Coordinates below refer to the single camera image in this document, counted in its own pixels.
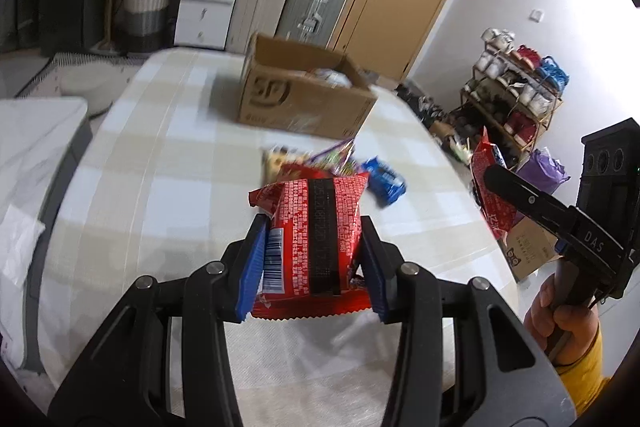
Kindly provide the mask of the right hand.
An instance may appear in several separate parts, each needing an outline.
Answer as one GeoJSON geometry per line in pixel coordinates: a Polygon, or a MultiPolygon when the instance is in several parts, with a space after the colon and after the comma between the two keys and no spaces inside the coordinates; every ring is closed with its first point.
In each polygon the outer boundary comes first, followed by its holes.
{"type": "Polygon", "coordinates": [[[596,340],[600,322],[597,310],[588,307],[562,305],[551,310],[555,297],[554,275],[539,288],[532,305],[525,314],[524,326],[542,350],[555,329],[568,334],[567,342],[554,359],[557,365],[572,365],[581,359],[596,340]]]}

